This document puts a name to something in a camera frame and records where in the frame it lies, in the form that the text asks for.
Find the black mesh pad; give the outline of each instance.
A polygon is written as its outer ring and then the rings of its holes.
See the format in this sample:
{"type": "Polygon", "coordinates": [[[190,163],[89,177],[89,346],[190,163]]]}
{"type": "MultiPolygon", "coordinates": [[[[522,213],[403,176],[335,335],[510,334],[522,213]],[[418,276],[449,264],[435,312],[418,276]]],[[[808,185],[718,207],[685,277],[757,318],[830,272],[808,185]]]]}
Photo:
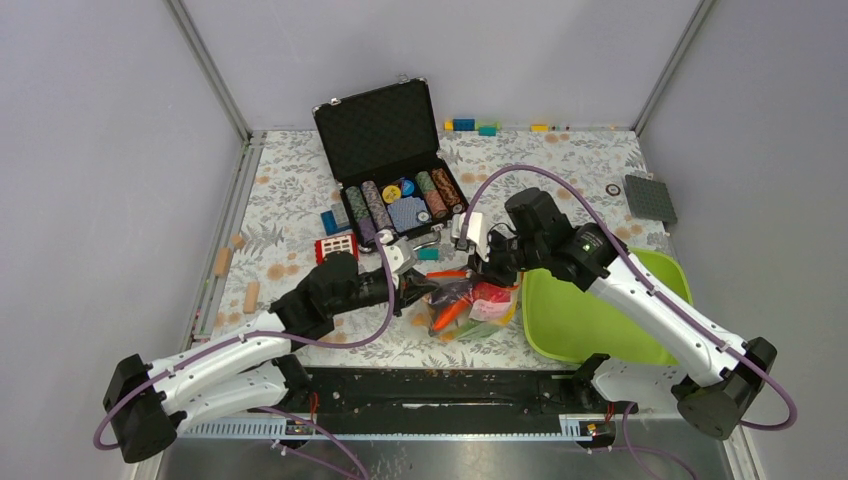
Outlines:
{"type": "Polygon", "coordinates": [[[439,149],[424,80],[390,85],[324,104],[315,124],[333,176],[342,183],[439,149]]]}

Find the open case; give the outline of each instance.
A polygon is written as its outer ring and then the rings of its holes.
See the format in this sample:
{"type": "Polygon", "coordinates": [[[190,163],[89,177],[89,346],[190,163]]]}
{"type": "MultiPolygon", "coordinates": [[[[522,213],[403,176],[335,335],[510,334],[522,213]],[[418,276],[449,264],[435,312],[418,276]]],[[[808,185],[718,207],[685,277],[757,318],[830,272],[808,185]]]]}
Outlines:
{"type": "MultiPolygon", "coordinates": [[[[315,107],[312,115],[345,212],[351,219],[351,227],[363,251],[372,251],[374,240],[365,238],[360,231],[351,202],[345,194],[348,187],[360,188],[363,183],[373,181],[384,200],[386,187],[401,185],[406,179],[412,188],[405,189],[403,197],[419,198],[421,202],[418,204],[421,204],[425,197],[416,175],[443,170],[446,173],[443,181],[449,182],[456,194],[454,203],[448,206],[446,215],[438,218],[427,203],[429,215],[418,212],[417,221],[413,223],[415,226],[407,227],[409,224],[406,223],[404,228],[396,229],[398,235],[410,239],[444,228],[454,214],[468,208],[468,200],[453,173],[439,158],[439,136],[426,79],[402,79],[394,85],[333,99],[315,107]]],[[[383,206],[390,203],[384,200],[383,206]]],[[[393,224],[397,223],[394,216],[391,218],[393,224]]]]}

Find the table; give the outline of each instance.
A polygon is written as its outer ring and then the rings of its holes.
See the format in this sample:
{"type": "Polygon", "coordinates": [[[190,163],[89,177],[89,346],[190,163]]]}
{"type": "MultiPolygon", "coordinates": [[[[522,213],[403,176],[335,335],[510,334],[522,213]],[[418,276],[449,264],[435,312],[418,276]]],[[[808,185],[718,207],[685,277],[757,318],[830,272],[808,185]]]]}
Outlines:
{"type": "MultiPolygon", "coordinates": [[[[442,132],[442,158],[471,198],[488,176],[507,165],[546,168],[571,182],[628,245],[670,253],[662,222],[632,218],[623,192],[612,196],[606,186],[622,186],[627,174],[647,175],[638,139],[633,132],[499,132],[482,137],[476,132],[442,132]]],[[[563,188],[531,173],[508,174],[495,181],[478,210],[492,224],[508,221],[503,202],[529,187],[551,192],[574,224],[590,221],[588,214],[563,188]]],[[[246,323],[255,315],[242,314],[247,284],[259,281],[260,311],[297,283],[315,266],[314,242],[326,236],[321,212],[339,202],[321,140],[314,131],[268,132],[248,206],[241,226],[246,245],[233,255],[218,307],[212,338],[246,323]]],[[[440,260],[416,268],[432,272],[465,263],[443,238],[440,260]]],[[[377,254],[361,255],[361,271],[380,265],[377,254]]],[[[347,343],[367,337],[385,317],[385,305],[338,315],[335,330],[324,340],[347,343]]],[[[482,340],[443,343],[412,324],[407,309],[376,341],[355,349],[305,347],[297,352],[306,366],[515,368],[561,369],[559,361],[536,353],[524,337],[521,308],[502,331],[482,340]]]]}

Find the white wall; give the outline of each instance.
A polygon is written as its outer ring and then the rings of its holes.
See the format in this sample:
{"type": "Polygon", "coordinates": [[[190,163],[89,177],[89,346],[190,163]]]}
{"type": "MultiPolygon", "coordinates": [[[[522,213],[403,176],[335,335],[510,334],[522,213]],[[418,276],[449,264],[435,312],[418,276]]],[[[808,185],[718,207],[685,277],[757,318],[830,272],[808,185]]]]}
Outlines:
{"type": "MultiPolygon", "coordinates": [[[[848,3],[718,3],[643,136],[670,183],[697,305],[778,349],[797,425],[757,433],[767,478],[844,478],[848,3]]],[[[748,417],[776,422],[764,393],[748,417]]]]}
{"type": "Polygon", "coordinates": [[[437,119],[630,126],[698,0],[186,0],[254,129],[431,81],[437,119]]]}
{"type": "Polygon", "coordinates": [[[177,348],[239,142],[163,2],[0,22],[0,477],[114,480],[102,396],[177,348]]]}

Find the tabletop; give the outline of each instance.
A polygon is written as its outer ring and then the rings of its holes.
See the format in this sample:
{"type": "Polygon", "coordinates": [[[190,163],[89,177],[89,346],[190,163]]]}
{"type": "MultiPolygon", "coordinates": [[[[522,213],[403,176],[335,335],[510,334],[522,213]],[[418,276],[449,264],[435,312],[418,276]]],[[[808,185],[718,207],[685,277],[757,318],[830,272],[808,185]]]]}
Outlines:
{"type": "MultiPolygon", "coordinates": [[[[633,132],[442,132],[442,158],[463,193],[471,198],[488,175],[513,164],[548,169],[583,194],[610,229],[629,246],[669,252],[662,222],[633,218],[619,187],[625,175],[645,176],[646,167],[633,132]]],[[[292,290],[315,266],[316,240],[326,237],[320,214],[340,201],[336,181],[314,131],[268,132],[250,192],[240,235],[246,244],[232,259],[212,338],[243,325],[255,315],[242,313],[247,284],[259,281],[258,308],[292,290]]],[[[532,173],[512,173],[496,180],[481,198],[478,211],[495,222],[508,222],[503,203],[529,187],[551,192],[573,224],[590,221],[571,194],[549,179],[532,173]]],[[[447,238],[439,245],[438,261],[419,262],[421,272],[449,270],[465,263],[466,254],[453,250],[447,238]]],[[[380,265],[375,254],[360,255],[360,271],[380,265]]],[[[354,349],[305,347],[297,352],[307,366],[521,368],[558,369],[563,364],[533,350],[524,336],[521,305],[513,321],[491,337],[444,343],[425,327],[413,324],[410,308],[392,320],[374,342],[354,349]]],[[[348,343],[369,336],[385,318],[386,305],[335,317],[335,330],[323,338],[348,343]]]]}

